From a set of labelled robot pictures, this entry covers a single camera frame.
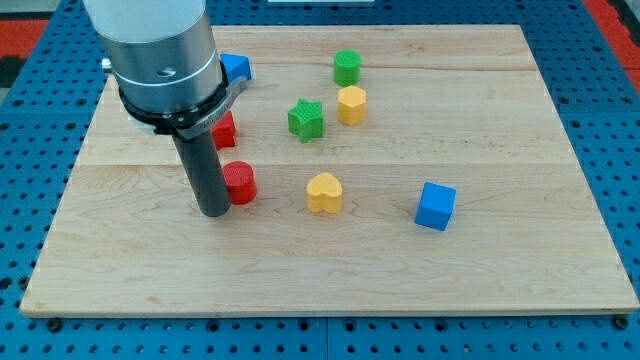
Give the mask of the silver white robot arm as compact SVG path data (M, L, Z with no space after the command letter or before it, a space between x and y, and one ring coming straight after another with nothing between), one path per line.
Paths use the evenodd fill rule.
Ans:
M232 107L250 74L221 61L204 0L84 0L127 112L155 134L190 140Z

